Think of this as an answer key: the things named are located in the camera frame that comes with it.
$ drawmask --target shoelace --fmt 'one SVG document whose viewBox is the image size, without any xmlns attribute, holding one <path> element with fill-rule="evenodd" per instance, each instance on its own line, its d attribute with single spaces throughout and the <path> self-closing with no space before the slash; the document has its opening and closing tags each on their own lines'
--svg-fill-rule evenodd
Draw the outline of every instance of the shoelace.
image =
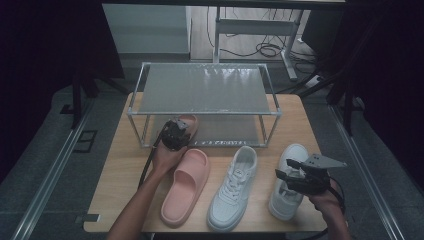
<svg viewBox="0 0 424 240">
<path fill-rule="evenodd" d="M 244 179 L 239 179 L 231 174 L 227 184 L 225 184 L 223 189 L 224 195 L 233 201 L 237 201 L 238 197 L 240 196 L 242 182 L 244 182 Z"/>
</svg>

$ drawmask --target sneaker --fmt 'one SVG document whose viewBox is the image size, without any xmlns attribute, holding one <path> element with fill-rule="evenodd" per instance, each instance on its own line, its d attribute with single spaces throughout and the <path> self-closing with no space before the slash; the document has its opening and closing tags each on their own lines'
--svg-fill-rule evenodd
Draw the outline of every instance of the sneaker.
<svg viewBox="0 0 424 240">
<path fill-rule="evenodd" d="M 290 177 L 303 177 L 303 171 L 289 167 L 287 165 L 287 159 L 304 162 L 308 158 L 308 151 L 305 147 L 300 144 L 292 144 L 288 146 L 281 155 L 278 169 L 285 172 Z M 302 200 L 303 194 L 289 190 L 286 182 L 277 178 L 268 209 L 276 218 L 287 221 L 296 214 L 296 210 Z"/>
<path fill-rule="evenodd" d="M 256 166 L 257 155 L 253 148 L 243 146 L 236 152 L 208 210 L 208 225 L 212 230 L 229 232 L 238 225 L 247 207 Z"/>
</svg>

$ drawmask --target metal rail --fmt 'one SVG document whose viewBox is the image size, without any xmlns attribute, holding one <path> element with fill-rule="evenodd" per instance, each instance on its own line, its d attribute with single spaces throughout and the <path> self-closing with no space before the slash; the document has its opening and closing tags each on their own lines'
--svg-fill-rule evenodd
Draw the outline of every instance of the metal rail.
<svg viewBox="0 0 424 240">
<path fill-rule="evenodd" d="M 392 210 L 390 209 L 389 205 L 381 194 L 354 139 L 348 134 L 348 132 L 344 128 L 342 123 L 343 120 L 339 110 L 332 105 L 329 105 L 329 110 L 334 121 L 336 122 L 340 135 L 342 136 L 343 141 L 353 158 L 353 162 L 355 163 L 359 176 L 364 182 L 365 188 L 367 189 L 368 194 L 370 195 L 370 198 L 378 212 L 378 215 L 380 216 L 383 225 L 386 228 L 388 235 L 390 236 L 390 239 L 405 239 L 398 225 L 396 217 L 393 215 Z"/>
<path fill-rule="evenodd" d="M 29 239 L 32 234 L 32 231 L 35 228 L 52 192 L 56 186 L 57 181 L 59 180 L 63 169 L 68 162 L 69 156 L 72 153 L 72 150 L 78 141 L 78 137 L 84 128 L 89 113 L 93 108 L 94 100 L 87 99 L 87 104 L 83 110 L 83 114 L 78 125 L 70 132 L 68 138 L 66 139 L 65 144 L 60 150 L 58 156 L 50 167 L 50 170 L 46 174 L 40 188 L 32 199 L 28 209 L 26 210 L 24 216 L 21 219 L 18 227 L 15 230 L 12 238 L 15 239 Z"/>
</svg>

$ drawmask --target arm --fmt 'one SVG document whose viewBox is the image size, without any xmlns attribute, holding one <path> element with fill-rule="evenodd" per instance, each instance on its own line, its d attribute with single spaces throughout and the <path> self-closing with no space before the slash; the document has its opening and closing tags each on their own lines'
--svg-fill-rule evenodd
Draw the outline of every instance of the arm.
<svg viewBox="0 0 424 240">
<path fill-rule="evenodd" d="M 331 186 L 337 189 L 333 180 L 331 181 Z M 317 209 L 321 211 L 322 217 L 327 223 L 328 239 L 350 240 L 349 229 L 337 198 L 329 191 L 320 195 L 308 195 L 308 197 Z"/>
<path fill-rule="evenodd" d="M 162 142 L 153 158 L 153 169 L 137 190 L 109 231 L 107 239 L 137 239 L 161 180 L 177 165 L 187 147 L 180 151 L 168 150 Z"/>
</svg>

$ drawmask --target gray floor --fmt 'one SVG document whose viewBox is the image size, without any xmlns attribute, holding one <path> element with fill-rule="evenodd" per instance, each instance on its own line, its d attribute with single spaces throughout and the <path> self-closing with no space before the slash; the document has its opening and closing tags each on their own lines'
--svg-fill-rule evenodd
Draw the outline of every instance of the gray floor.
<svg viewBox="0 0 424 240">
<path fill-rule="evenodd" d="M 155 59 L 155 61 L 172 62 L 181 61 L 181 59 L 165 58 Z M 288 80 L 281 61 L 268 62 L 268 68 L 277 91 L 293 86 L 294 83 Z M 302 69 L 310 71 L 311 68 L 312 66 L 306 65 Z M 126 79 L 118 80 L 118 82 L 132 89 L 138 77 L 139 68 L 126 65 L 125 72 Z M 307 75 L 301 72 L 298 74 L 300 78 Z M 30 239 L 104 239 L 106 236 L 105 233 L 85 232 L 82 222 L 78 220 L 88 211 L 126 96 L 103 82 L 97 83 L 101 93 L 94 100 L 93 109 L 84 127 L 84 130 L 97 130 L 93 147 L 89 153 L 74 152 L 70 155 L 47 205 L 42 209 Z M 352 238 L 390 239 L 384 224 L 387 221 L 385 219 L 387 212 L 381 213 L 380 207 L 373 200 L 374 193 L 367 190 L 364 184 L 364 178 L 349 149 L 350 145 L 346 144 L 343 132 L 338 128 L 338 122 L 325 102 L 328 90 L 329 88 L 323 89 L 303 99 L 303 103 L 322 154 L 346 161 L 349 165 L 348 168 L 334 169 L 330 173 L 341 182 L 345 191 L 346 219 Z M 0 185 L 0 239 L 10 239 L 13 236 L 52 162 L 69 136 L 72 116 L 62 115 L 60 110 L 64 104 L 70 104 L 71 99 L 70 88 L 56 93 L 52 100 L 52 109 L 44 124 L 7 179 Z M 372 173 L 377 190 L 387 203 L 386 209 L 393 214 L 395 222 L 398 223 L 404 235 L 403 239 L 423 239 L 423 195 L 390 150 L 372 131 L 364 120 L 362 112 L 354 112 L 352 120 L 353 138 L 351 140 L 355 142 L 367 168 Z M 77 144 L 75 149 L 86 147 L 84 144 Z M 300 239 L 310 235 L 311 233 L 289 233 L 285 236 L 283 234 L 225 234 L 219 235 L 219 238 Z M 155 239 L 198 239 L 199 237 L 216 239 L 217 235 L 157 234 Z"/>
</svg>

